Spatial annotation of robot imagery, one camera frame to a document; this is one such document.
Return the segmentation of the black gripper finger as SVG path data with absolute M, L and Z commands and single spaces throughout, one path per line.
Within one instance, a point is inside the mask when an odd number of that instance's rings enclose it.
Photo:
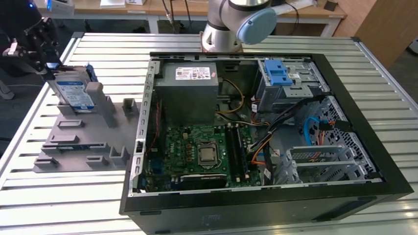
M 27 46 L 23 49 L 29 66 L 43 80 L 54 80 L 53 72 L 59 66 L 59 45 L 55 27 L 50 18 L 41 18 L 39 22 L 25 31 Z
M 2 59 L 11 63 L 23 72 L 39 73 L 42 71 L 41 57 L 35 51 L 29 51 L 17 43 L 11 43 L 1 53 Z

